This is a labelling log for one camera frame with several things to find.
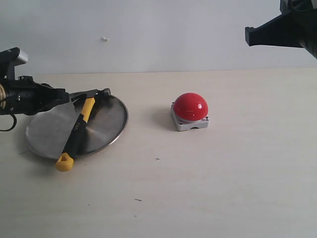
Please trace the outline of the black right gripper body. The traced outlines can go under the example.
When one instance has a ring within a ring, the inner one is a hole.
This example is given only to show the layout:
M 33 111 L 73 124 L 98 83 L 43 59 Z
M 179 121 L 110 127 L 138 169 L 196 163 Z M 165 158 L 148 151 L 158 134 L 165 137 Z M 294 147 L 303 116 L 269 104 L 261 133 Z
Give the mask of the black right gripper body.
M 280 11 L 290 14 L 292 30 L 299 45 L 317 58 L 317 1 L 281 0 Z

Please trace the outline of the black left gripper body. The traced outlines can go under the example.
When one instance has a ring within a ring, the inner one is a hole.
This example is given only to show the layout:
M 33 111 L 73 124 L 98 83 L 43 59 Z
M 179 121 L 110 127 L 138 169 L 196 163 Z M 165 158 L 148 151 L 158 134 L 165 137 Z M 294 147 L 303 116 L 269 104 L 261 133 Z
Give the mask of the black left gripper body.
M 35 115 L 49 110 L 53 101 L 53 88 L 36 83 L 31 76 L 3 80 L 3 114 Z

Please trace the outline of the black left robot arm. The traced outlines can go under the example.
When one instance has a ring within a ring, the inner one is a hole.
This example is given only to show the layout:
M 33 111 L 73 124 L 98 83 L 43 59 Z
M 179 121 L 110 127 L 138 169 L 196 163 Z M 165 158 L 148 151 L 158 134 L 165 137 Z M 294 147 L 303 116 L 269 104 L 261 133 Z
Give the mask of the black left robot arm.
M 37 83 L 31 76 L 0 81 L 0 114 L 24 114 L 32 116 L 68 103 L 65 89 L 53 88 L 46 83 Z

